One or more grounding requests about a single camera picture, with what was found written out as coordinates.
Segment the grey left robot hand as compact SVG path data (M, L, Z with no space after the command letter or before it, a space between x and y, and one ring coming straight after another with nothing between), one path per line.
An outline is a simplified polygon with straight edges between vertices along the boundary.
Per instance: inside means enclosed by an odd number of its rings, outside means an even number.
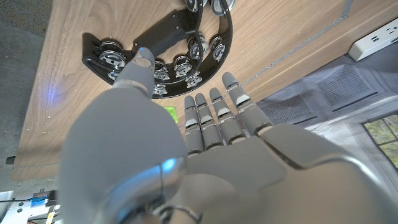
M230 73L185 99L186 133L151 99L143 47L79 115L60 160L64 223L396 223L368 163L299 126L274 125Z

